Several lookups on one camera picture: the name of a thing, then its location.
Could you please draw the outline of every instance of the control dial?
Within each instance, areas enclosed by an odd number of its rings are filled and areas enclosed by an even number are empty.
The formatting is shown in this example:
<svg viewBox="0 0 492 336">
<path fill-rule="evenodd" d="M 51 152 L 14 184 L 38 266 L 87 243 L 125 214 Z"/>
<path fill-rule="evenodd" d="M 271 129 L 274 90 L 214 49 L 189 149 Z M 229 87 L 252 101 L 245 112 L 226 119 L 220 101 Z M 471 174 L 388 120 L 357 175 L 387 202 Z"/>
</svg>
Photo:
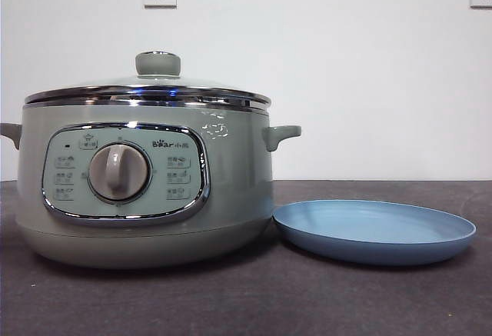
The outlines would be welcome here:
<svg viewBox="0 0 492 336">
<path fill-rule="evenodd" d="M 92 157 L 88 180 L 101 197 L 121 201 L 139 193 L 148 176 L 148 162 L 141 151 L 126 144 L 112 144 Z"/>
</svg>

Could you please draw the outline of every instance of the plate rim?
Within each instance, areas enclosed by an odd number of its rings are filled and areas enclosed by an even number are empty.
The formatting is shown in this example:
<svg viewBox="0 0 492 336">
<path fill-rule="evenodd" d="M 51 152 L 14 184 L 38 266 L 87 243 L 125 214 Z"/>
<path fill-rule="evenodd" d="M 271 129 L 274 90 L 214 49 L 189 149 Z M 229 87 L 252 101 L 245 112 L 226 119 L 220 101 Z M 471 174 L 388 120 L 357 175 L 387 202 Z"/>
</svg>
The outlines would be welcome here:
<svg viewBox="0 0 492 336">
<path fill-rule="evenodd" d="M 284 207 L 292 206 L 292 205 L 302 205 L 302 204 L 305 204 L 305 203 L 317 202 L 317 201 L 324 201 L 324 202 L 326 202 L 326 201 L 329 201 L 329 202 L 332 202 L 332 201 L 349 201 L 349 202 L 361 202 L 361 203 L 379 203 L 379 204 L 384 204 L 384 205 L 403 205 L 405 207 L 425 209 L 425 210 L 428 210 L 428 211 L 435 211 L 435 212 L 438 212 L 438 213 L 444 213 L 445 215 L 449 215 L 449 216 L 454 217 L 454 219 L 458 218 L 459 220 L 465 221 L 466 223 L 468 223 L 469 225 L 471 225 L 472 230 L 471 230 L 470 233 L 468 233 L 466 235 L 463 235 L 463 236 L 460 236 L 460 237 L 457 237 L 457 238 L 453 238 L 453 239 L 450 239 L 450 240 L 425 241 L 425 242 L 413 242 L 413 243 L 412 242 L 388 242 L 388 241 L 378 242 L 378 241 L 354 240 L 352 238 L 338 238 L 338 237 L 335 237 L 335 236 L 327 236 L 327 235 L 315 234 L 315 233 L 312 233 L 312 232 L 309 232 L 309 231 L 303 231 L 303 230 L 300 230 L 298 228 L 293 228 L 292 226 L 289 226 L 289 225 L 286 225 L 286 224 L 280 222 L 275 217 L 275 213 L 277 211 L 279 211 L 280 209 L 284 208 Z M 297 232 L 300 232 L 300 233 L 303 233 L 303 234 L 318 236 L 319 238 L 330 238 L 332 240 L 349 241 L 349 242 L 354 242 L 354 243 L 372 244 L 372 245 L 439 245 L 439 244 L 444 244 L 444 243 L 447 243 L 447 242 L 463 241 L 463 240 L 466 240 L 468 238 L 472 238 L 477 233 L 477 226 L 475 226 L 475 224 L 473 222 L 467 220 L 466 218 L 461 217 L 460 215 L 454 215 L 452 213 L 448 213 L 447 211 L 440 211 L 439 209 L 421 207 L 419 205 L 410 205 L 410 204 L 405 204 L 405 203 L 396 203 L 396 202 L 392 202 L 392 201 L 378 201 L 378 200 L 364 200 L 364 199 L 362 199 L 362 200 L 361 199 L 313 199 L 313 200 L 295 201 L 293 203 L 288 203 L 288 204 L 285 204 L 285 205 L 281 205 L 281 206 L 276 207 L 274 209 L 274 211 L 273 211 L 272 217 L 273 217 L 273 219 L 274 219 L 274 221 L 275 221 L 275 223 L 277 225 L 283 226 L 285 228 L 288 228 L 288 229 L 291 229 L 291 230 L 294 230 L 294 231 L 297 231 Z"/>
</svg>

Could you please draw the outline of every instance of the dark gray table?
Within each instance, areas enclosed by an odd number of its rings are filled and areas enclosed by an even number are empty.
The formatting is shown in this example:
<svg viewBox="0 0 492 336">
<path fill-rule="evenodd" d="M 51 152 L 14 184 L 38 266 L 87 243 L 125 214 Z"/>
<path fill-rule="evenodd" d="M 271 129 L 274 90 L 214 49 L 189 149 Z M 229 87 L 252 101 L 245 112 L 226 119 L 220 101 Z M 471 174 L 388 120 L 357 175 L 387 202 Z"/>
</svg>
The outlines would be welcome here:
<svg viewBox="0 0 492 336">
<path fill-rule="evenodd" d="M 102 271 L 33 254 L 2 183 L 2 334 L 492 335 L 492 181 L 276 181 L 278 205 L 363 198 L 469 218 L 463 254 L 414 268 L 332 261 L 281 241 L 272 225 L 221 258 L 176 268 Z"/>
</svg>

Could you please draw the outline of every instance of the side handle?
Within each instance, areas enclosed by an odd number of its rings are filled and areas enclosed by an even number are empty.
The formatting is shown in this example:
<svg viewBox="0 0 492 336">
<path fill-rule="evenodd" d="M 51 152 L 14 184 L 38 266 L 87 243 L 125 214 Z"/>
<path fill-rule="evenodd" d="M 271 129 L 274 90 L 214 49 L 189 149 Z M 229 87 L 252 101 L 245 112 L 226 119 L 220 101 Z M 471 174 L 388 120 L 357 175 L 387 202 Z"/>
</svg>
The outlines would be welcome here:
<svg viewBox="0 0 492 336">
<path fill-rule="evenodd" d="M 263 129 L 263 139 L 268 151 L 276 151 L 280 141 L 297 136 L 301 136 L 301 126 L 279 126 Z"/>
<path fill-rule="evenodd" d="M 14 142 L 15 148 L 18 150 L 18 144 L 21 141 L 22 125 L 15 123 L 0 123 L 0 134 L 10 138 Z"/>
</svg>

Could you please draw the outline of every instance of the gray lid knob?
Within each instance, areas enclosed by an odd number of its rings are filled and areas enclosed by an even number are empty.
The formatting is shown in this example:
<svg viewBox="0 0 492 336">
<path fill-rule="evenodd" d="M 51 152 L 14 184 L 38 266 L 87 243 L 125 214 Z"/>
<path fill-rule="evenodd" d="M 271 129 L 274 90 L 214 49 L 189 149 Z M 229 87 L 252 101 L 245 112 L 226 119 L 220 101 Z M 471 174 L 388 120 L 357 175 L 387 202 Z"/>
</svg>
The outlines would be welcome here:
<svg viewBox="0 0 492 336">
<path fill-rule="evenodd" d="M 154 50 L 135 57 L 139 75 L 179 76 L 181 59 L 172 53 Z"/>
</svg>

